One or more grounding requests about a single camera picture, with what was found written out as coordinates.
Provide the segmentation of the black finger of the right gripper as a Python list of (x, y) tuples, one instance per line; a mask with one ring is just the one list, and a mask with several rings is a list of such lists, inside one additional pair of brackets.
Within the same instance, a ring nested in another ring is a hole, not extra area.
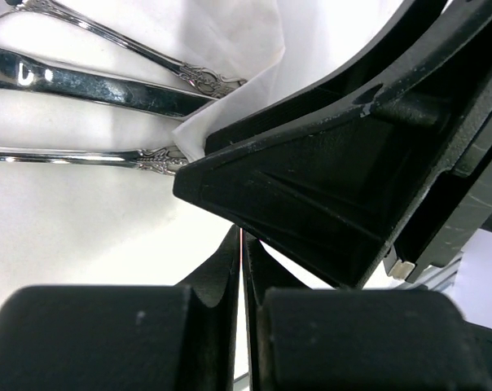
[(408, 0), (346, 63), (324, 78), (206, 138), (209, 155), (335, 103), (383, 72), (441, 15), (445, 0)]
[(332, 285), (364, 284), (389, 248), (413, 262), (418, 213), (445, 118), (366, 117), (321, 132), (259, 135), (181, 169), (174, 194), (237, 224)]

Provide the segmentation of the silver fork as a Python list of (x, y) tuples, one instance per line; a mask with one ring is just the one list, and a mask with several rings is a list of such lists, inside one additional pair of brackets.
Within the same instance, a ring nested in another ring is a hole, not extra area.
[(189, 164), (189, 160), (175, 146), (112, 152), (0, 147), (0, 162), (120, 167), (166, 176), (174, 176)]

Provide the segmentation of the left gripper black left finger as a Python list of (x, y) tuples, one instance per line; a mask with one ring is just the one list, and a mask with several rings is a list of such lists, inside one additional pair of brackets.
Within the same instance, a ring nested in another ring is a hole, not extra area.
[(173, 286), (33, 285), (0, 309), (0, 390), (229, 390), (240, 230)]

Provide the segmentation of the silver knife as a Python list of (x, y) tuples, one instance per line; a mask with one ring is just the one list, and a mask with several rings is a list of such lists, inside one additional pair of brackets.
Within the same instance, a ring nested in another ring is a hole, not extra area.
[(215, 102), (195, 92), (60, 68), (0, 48), (0, 89), (80, 99), (180, 121)]

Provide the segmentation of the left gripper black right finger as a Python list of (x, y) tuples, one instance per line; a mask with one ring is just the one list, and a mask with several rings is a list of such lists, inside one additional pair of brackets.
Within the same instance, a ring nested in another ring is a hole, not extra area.
[(426, 289), (307, 287), (242, 238), (253, 390), (492, 390), (492, 329)]

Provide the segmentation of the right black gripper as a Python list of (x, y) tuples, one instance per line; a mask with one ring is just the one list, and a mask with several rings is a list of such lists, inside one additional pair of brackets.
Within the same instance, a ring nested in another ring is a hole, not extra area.
[(367, 115), (391, 126), (371, 190), (386, 220), (367, 269), (413, 281), (444, 266), (490, 215), (471, 200), (492, 148), (492, 1), (405, 1)]

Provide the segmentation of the white paper napkin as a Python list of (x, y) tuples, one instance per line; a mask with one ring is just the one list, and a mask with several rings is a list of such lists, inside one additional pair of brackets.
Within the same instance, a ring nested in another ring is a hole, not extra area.
[[(283, 52), (274, 1), (71, 1), (69, 6), (167, 55), (253, 79)], [(181, 87), (158, 65), (54, 18), (0, 19), (0, 47)], [(0, 90), (0, 146), (159, 147), (175, 121), (44, 94)], [(0, 301), (35, 283), (138, 282), (186, 230), (171, 179), (129, 169), (0, 163)]]

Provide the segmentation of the silver spoon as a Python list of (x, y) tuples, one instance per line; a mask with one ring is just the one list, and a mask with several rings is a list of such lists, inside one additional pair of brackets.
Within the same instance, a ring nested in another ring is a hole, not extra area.
[(210, 68), (190, 64), (156, 51), (58, 1), (0, 1), (0, 18), (16, 12), (47, 15), (84, 29), (160, 65), (199, 93), (211, 98), (223, 98), (247, 82), (242, 77), (226, 77)]

